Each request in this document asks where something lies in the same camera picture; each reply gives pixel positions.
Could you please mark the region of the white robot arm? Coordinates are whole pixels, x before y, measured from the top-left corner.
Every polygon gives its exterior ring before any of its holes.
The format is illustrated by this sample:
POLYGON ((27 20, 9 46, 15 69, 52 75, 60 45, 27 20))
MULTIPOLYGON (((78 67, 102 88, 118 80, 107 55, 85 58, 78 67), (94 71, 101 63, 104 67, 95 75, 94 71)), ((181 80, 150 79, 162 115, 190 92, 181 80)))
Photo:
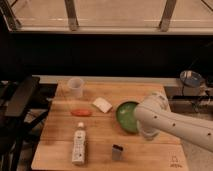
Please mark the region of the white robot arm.
POLYGON ((164 131, 213 152, 213 121, 168 111, 168 105, 167 97, 161 92, 146 96, 134 109, 139 133, 153 140, 164 131))

